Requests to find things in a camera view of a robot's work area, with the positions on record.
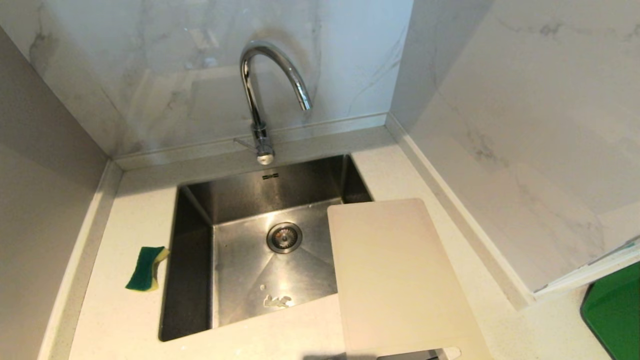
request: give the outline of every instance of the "kitchen sink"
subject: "kitchen sink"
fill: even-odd
[[[181,186],[160,340],[337,293],[326,209],[367,201],[349,155]]]

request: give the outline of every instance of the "cutting board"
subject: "cutting board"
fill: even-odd
[[[491,359],[420,199],[330,206],[347,355],[376,359],[458,348]]]

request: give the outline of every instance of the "marble backsplash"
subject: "marble backsplash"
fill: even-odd
[[[391,113],[537,290],[640,234],[640,3],[452,3],[416,2]]]
[[[239,75],[274,42],[311,92],[255,59],[271,129],[389,110],[412,0],[2,0],[0,26],[110,156],[249,134]]]

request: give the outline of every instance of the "white countertop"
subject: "white countertop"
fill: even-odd
[[[384,127],[278,146],[277,164],[351,152],[375,200],[421,198],[496,359],[608,359],[580,319],[586,289],[515,311]],[[338,296],[158,340],[163,292],[124,288],[142,246],[169,247],[177,185],[260,169],[248,151],[126,172],[104,231],[70,359],[294,359],[344,351]],[[162,288],[166,262],[158,269]]]

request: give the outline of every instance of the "green sponge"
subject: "green sponge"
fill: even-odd
[[[138,254],[136,269],[131,275],[127,289],[136,291],[152,291],[158,289],[158,281],[154,277],[156,265],[166,259],[169,250],[161,247],[142,247]]]

